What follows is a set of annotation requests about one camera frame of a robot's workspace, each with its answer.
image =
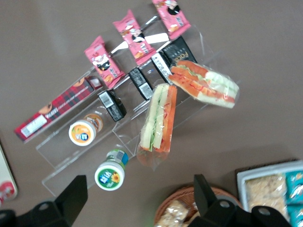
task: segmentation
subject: red packaging box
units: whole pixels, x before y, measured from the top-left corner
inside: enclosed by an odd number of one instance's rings
[[[60,94],[48,105],[40,109],[27,121],[18,126],[14,132],[24,142],[31,139],[50,123],[62,116],[73,106],[102,87],[100,80],[95,77],[81,78],[78,82]]]

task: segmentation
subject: wrapped sandwich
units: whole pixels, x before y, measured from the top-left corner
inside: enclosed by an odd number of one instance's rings
[[[137,158],[145,166],[156,167],[170,151],[176,99],[175,86],[164,83],[154,90],[137,149]]]
[[[220,73],[192,61],[178,61],[171,68],[169,79],[194,99],[233,108],[238,97],[238,85]]]

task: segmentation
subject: black package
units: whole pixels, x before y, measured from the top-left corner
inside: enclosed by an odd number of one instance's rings
[[[171,42],[171,44],[164,47],[162,51],[168,58],[170,67],[176,65],[179,60],[189,60],[197,63],[188,45],[181,36],[175,41]]]
[[[136,88],[145,100],[149,100],[152,96],[152,87],[138,68],[132,69],[128,73]]]
[[[158,52],[151,57],[153,64],[155,65],[157,71],[162,76],[166,83],[172,84],[169,79],[169,75],[171,74],[169,65],[170,62],[166,58],[166,56],[162,52]]]
[[[98,96],[115,122],[125,117],[126,109],[113,90],[104,91]]]

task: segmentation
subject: wicker basket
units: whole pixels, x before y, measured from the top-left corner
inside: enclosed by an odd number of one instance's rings
[[[242,207],[241,203],[231,194],[228,192],[219,189],[219,188],[214,188],[212,187],[212,190],[215,195],[225,195],[233,198],[240,207]],[[185,204],[185,206],[188,208],[188,215],[185,219],[185,221],[188,221],[196,212],[196,208],[194,206],[195,202],[195,197],[194,197],[194,187],[189,186],[182,188],[175,193],[173,193],[171,196],[169,196],[157,209],[155,219],[154,219],[154,224],[157,224],[162,215],[164,214],[164,211],[166,208],[173,202],[174,200],[179,200]]]

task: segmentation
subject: pink snack packet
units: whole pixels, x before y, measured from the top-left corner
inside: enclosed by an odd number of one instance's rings
[[[112,88],[119,79],[125,75],[109,57],[105,49],[104,40],[101,36],[98,36],[84,53],[89,61],[95,66],[95,69],[98,71],[108,88]]]
[[[170,39],[178,38],[191,27],[176,0],[152,0],[152,2],[169,31]]]
[[[144,34],[130,9],[125,18],[113,24],[127,42],[138,65],[143,64],[156,53],[156,50],[146,42]]]

